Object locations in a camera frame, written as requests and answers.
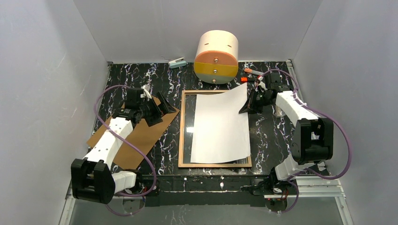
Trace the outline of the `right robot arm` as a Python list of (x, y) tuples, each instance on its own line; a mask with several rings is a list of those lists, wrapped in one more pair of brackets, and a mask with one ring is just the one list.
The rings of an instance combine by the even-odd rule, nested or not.
[(252, 181), (253, 195), (273, 193), (287, 197), (297, 173), (333, 156), (333, 121), (306, 109), (297, 92), (297, 88), (283, 83), (279, 74), (271, 70), (257, 76), (254, 88), (239, 110), (254, 114), (261, 113), (265, 106), (275, 105), (294, 125), (290, 154), (266, 178)]

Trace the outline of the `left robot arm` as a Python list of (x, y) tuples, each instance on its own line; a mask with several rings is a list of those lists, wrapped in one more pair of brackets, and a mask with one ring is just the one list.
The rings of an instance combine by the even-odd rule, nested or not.
[[(115, 195), (128, 196), (126, 190), (132, 192), (131, 197), (144, 197), (157, 185), (157, 175), (151, 160), (126, 137), (133, 133), (141, 120), (151, 127), (160, 124), (163, 117), (177, 110), (160, 92), (152, 96), (147, 85), (124, 88), (127, 90), (124, 107), (115, 110), (109, 124), (99, 115), (96, 116), (105, 126), (105, 132), (89, 153), (82, 159), (76, 158), (71, 164), (71, 189), (76, 199), (108, 204)], [(112, 162), (124, 143), (149, 164), (153, 171), (150, 187), (145, 185), (138, 170), (111, 172)]]

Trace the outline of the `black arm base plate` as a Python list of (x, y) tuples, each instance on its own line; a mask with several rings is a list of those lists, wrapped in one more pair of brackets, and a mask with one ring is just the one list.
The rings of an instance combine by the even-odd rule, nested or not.
[(144, 205), (250, 205), (283, 211), (296, 196), (292, 184), (266, 175), (160, 175)]

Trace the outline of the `brown cardboard backing board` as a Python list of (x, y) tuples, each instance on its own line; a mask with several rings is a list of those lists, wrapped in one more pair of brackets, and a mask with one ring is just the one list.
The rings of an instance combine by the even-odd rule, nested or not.
[[(166, 114), (162, 117), (163, 122), (151, 127), (147, 125), (145, 120), (141, 120), (125, 139), (147, 155), (178, 113), (179, 109), (176, 109), (176, 112)], [(115, 169), (115, 166), (118, 166), (119, 169), (137, 169), (142, 161), (144, 161), (144, 157), (124, 143), (118, 150), (111, 164), (111, 169)]]

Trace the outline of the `landscape photo print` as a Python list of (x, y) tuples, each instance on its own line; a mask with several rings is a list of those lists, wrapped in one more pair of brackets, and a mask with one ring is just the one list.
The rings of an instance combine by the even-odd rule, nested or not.
[(250, 156), (248, 114), (239, 112), (247, 91), (247, 84), (241, 84), (223, 93), (197, 95), (192, 163), (227, 163)]

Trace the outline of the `wooden picture frame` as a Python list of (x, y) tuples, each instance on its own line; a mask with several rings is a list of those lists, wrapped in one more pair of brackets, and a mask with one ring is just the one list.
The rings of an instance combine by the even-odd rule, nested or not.
[(191, 95), (214, 95), (225, 93), (227, 90), (183, 90), (181, 100), (181, 119), (180, 119), (180, 141), (179, 141), (179, 152), (178, 152), (178, 167), (179, 168), (249, 168), (252, 167), (251, 156), (245, 158), (245, 163), (219, 163), (219, 164), (199, 164), (199, 163), (184, 163), (184, 143), (185, 143), (185, 132), (187, 128), (185, 126), (185, 115), (186, 115), (186, 98)]

